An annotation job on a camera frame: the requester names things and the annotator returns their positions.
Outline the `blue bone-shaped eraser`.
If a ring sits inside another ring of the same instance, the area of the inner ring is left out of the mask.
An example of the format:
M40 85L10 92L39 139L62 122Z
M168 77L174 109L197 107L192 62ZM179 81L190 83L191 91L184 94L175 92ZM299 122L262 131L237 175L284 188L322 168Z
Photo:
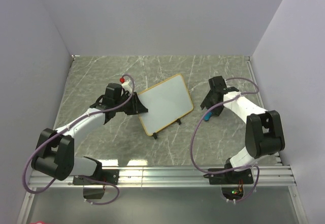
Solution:
M209 121L211 116L212 116L212 112L206 113L206 115L204 116L204 121Z

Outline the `yellow framed whiteboard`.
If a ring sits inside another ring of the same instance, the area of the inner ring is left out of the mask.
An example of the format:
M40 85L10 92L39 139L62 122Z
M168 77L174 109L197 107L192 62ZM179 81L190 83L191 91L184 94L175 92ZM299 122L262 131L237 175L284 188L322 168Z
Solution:
M139 115L139 120L148 136L155 136L194 109L181 74L176 74L140 92L138 97L148 109L148 112Z

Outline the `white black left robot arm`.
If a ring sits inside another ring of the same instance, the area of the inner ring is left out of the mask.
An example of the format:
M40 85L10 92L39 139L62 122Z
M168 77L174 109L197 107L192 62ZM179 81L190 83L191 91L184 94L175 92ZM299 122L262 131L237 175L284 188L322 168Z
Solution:
M101 95L80 117L55 130L41 132L37 148L40 150L31 160L31 167L57 180L69 176L82 176L90 184L98 184L103 178L102 164L89 157L75 157L77 144L89 133L106 124L117 112L126 115L147 113L136 93L125 92L117 97Z

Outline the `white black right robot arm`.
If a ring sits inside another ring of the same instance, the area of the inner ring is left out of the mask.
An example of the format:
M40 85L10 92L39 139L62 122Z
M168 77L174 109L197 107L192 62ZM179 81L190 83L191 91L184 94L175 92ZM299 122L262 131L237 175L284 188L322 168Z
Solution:
M200 107L207 109L207 115L215 116L227 108L246 125L245 146L229 159L230 167L224 171L224 177L229 183L241 179L242 171L254 166L260 158L285 148L280 114L254 104L234 87L211 89Z

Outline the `aluminium right side rail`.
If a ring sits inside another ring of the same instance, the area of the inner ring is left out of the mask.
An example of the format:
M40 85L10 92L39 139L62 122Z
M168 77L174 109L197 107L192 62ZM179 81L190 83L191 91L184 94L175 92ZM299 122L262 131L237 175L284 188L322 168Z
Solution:
M282 161L278 152L272 153L271 143L273 139L271 136L273 133L271 130L272 119L268 114L268 110L263 108L261 97L259 94L259 88L254 78L250 57L244 57L247 64L249 76L245 83L244 94L253 105L249 107L248 114L253 116L253 119L245 119L245 150L248 156L251 158L251 162L258 165L275 165L281 166Z

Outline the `aluminium rail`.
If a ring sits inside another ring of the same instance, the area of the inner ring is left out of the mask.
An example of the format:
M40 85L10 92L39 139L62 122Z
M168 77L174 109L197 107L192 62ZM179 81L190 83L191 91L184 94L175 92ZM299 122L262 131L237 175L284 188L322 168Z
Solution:
M146 188L146 187L214 187L238 186L210 185L204 178L204 173L192 166L171 167L104 167L104 169L118 169L119 188ZM254 183L258 186L295 186L296 181L290 166L260 166L251 169Z
M247 64L249 76L245 83L244 94L253 105L249 107L248 114L253 116L253 119L245 119L245 150L248 156L251 158L251 162L258 165L275 165L281 166L282 161L278 152L272 153L271 143L273 139L271 136L273 133L271 130L272 119L268 114L268 110L263 108L261 97L259 94L259 88L254 78L250 57L244 57Z

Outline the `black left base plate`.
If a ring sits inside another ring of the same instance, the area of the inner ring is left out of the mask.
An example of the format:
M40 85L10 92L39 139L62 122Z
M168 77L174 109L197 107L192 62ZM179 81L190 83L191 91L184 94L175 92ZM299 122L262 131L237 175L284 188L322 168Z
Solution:
M102 169L98 176L74 176L73 185L99 185L98 181L117 185L119 179L118 169Z

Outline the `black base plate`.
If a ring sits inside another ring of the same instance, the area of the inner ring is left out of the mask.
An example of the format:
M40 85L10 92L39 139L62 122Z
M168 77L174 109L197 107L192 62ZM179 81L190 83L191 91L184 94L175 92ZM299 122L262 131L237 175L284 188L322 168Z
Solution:
M73 185L99 185L98 181L117 185L119 179L118 169L102 169L98 176L74 176Z
M210 185L235 185L253 184L253 174L250 169L243 171L231 171L221 174L205 174L204 178L209 180Z

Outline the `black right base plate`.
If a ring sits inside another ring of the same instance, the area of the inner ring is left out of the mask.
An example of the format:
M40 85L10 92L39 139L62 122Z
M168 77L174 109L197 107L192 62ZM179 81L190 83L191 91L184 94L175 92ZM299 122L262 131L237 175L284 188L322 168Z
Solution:
M221 174L205 174L204 178L209 180L210 185L235 185L253 184L253 174L250 169L243 171L231 171Z

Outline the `aluminium front rail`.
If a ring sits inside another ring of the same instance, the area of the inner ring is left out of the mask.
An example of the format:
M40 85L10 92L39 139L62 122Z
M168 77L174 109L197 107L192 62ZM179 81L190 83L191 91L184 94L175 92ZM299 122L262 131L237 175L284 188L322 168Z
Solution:
M171 167L104 167L104 169L118 169L119 188L146 188L146 187L214 187L238 186L210 185L204 178L204 173L192 166ZM258 186L295 186L296 181L290 166L260 166L251 169L254 183Z

